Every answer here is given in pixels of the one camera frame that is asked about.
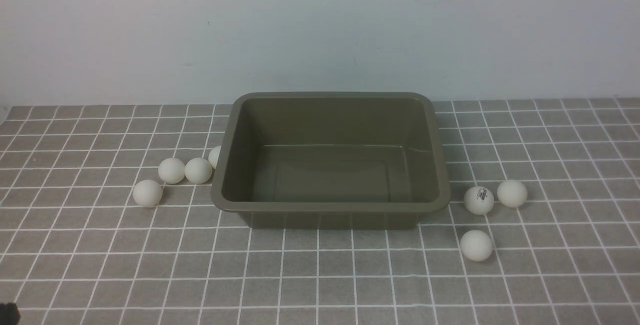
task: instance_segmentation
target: plastic tub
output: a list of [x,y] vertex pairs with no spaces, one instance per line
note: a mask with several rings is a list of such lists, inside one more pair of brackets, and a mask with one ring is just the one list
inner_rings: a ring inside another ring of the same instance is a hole
[[253,228],[411,229],[451,198],[434,108],[413,93],[244,95],[211,198]]

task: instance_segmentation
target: wall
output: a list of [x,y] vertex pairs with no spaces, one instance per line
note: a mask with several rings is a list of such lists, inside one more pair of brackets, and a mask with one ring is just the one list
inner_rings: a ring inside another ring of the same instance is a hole
[[640,0],[0,0],[0,104],[640,95]]

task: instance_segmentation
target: ping pong ball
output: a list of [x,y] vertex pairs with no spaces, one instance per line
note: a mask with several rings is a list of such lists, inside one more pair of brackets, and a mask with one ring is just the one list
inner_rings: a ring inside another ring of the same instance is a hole
[[211,152],[208,154],[208,162],[211,163],[211,166],[215,169],[218,165],[218,158],[220,157],[220,148],[221,146],[216,146],[211,149]]
[[144,208],[155,207],[162,199],[162,186],[153,180],[142,180],[133,188],[133,200]]
[[480,230],[467,231],[460,238],[460,251],[470,261],[486,261],[494,250],[494,243]]
[[166,158],[158,166],[158,176],[167,184],[178,184],[185,178],[185,163],[178,158]]
[[474,186],[464,194],[464,207],[469,213],[485,215],[494,207],[494,195],[484,186]]
[[507,180],[498,186],[498,200],[509,208],[517,208],[527,200],[527,188],[516,180]]
[[211,164],[203,158],[192,158],[184,167],[184,174],[194,184],[203,184],[213,173]]

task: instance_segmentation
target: table surface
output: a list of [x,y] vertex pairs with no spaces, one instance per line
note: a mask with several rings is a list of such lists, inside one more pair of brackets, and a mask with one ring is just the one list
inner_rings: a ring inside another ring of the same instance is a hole
[[[640,99],[435,102],[453,190],[411,231],[247,228],[210,186],[230,105],[14,107],[0,125],[0,302],[21,325],[640,323]],[[466,189],[523,181],[519,209]],[[462,257],[480,229],[496,251]]]

